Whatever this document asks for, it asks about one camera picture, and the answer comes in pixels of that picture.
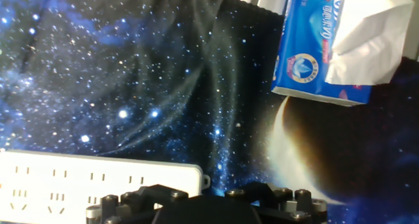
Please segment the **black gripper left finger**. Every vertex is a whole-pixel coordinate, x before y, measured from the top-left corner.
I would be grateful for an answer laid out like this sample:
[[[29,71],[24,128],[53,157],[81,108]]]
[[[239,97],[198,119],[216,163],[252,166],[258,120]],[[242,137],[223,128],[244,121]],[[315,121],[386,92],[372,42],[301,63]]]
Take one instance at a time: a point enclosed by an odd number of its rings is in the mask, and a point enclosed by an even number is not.
[[[155,204],[163,206],[188,198],[188,192],[163,185],[142,186],[120,196],[105,195],[99,204],[87,207],[86,224],[129,223],[137,217],[146,219],[147,215],[155,215]]]

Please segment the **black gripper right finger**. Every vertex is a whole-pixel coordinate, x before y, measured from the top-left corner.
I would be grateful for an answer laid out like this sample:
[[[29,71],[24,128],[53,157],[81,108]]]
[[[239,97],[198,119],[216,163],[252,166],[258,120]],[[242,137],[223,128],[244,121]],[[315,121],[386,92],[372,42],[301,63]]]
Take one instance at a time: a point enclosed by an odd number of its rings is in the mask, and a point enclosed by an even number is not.
[[[248,223],[326,224],[327,202],[306,189],[292,190],[253,181],[225,191],[225,198],[250,216]]]

